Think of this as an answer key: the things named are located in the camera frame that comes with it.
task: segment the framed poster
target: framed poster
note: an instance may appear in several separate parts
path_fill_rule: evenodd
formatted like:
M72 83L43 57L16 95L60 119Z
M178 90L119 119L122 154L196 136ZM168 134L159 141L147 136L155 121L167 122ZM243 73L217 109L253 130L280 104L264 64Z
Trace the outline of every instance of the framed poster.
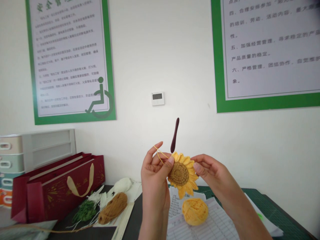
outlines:
M211 0L217 112L320 106L320 3Z
M115 120L107 0L26 0L36 125Z

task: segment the white wall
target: white wall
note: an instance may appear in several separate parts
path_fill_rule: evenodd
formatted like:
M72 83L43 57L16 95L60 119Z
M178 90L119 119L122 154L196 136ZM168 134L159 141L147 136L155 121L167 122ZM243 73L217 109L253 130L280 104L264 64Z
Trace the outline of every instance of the white wall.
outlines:
M109 11L117 120L35 126L25 3L1 0L0 135L75 128L77 151L103 154L113 184L140 180L155 143L169 152L180 117L178 152L214 156L320 237L320 108L217 114L209 0L110 0ZM151 106L154 91L164 106Z

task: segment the wheelchair symbol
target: wheelchair symbol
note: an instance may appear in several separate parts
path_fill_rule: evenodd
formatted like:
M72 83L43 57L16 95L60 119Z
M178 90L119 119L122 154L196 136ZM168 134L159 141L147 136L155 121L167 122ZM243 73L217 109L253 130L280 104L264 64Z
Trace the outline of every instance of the wheelchair symbol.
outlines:
M96 91L94 93L94 95L96 96L97 94L100 94L100 100L98 101L93 101L89 107L88 110L85 110L86 113L89 113L91 112L92 108L94 105L99 105L99 104L104 104L104 95L106 95L108 98L109 98L109 110L103 114L103 115L100 115L98 114L97 112L95 112L94 110L92 110L92 115L95 116L96 118L107 118L113 111L113 107L114 107L114 100L113 100L113 97L112 95L106 91L106 90L103 90L103 77L99 77L98 79L99 83L100 83L100 90Z

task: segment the thermostat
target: thermostat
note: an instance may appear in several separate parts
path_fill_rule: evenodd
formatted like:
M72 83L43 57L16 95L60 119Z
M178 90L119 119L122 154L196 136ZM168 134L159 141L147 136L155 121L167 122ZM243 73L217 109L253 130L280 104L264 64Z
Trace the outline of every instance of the thermostat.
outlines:
M163 92L151 93L151 103L153 106L164 105Z

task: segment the yarn ball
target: yarn ball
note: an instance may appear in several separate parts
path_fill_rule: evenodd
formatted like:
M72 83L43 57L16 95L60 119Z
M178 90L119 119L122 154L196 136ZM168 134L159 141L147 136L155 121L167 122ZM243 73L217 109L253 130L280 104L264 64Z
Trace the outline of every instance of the yarn ball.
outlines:
M201 198L190 198L183 202L182 214L191 226L204 223L208 217L208 206Z
M107 206L99 213L98 222L102 225L118 217L127 206L128 197L121 192L108 202Z

